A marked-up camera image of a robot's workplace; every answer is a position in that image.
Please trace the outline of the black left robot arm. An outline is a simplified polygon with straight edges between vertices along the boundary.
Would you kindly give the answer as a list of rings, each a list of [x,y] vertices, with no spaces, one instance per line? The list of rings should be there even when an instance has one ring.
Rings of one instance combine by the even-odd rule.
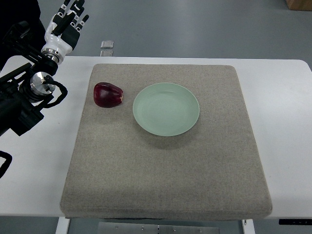
[[[30,26],[26,21],[12,25],[2,43],[28,63],[0,78],[0,133],[13,130],[23,135],[41,120],[42,109],[60,104],[68,94],[64,85],[55,81],[58,57],[49,49],[43,54],[25,42]]]

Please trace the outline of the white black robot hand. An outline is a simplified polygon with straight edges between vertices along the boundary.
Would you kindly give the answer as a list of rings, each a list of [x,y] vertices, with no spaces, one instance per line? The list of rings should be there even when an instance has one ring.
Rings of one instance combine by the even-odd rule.
[[[80,32],[89,16],[81,17],[85,1],[64,1],[59,10],[53,15],[45,32],[45,42],[41,52],[54,57],[58,63],[71,53],[80,37]]]

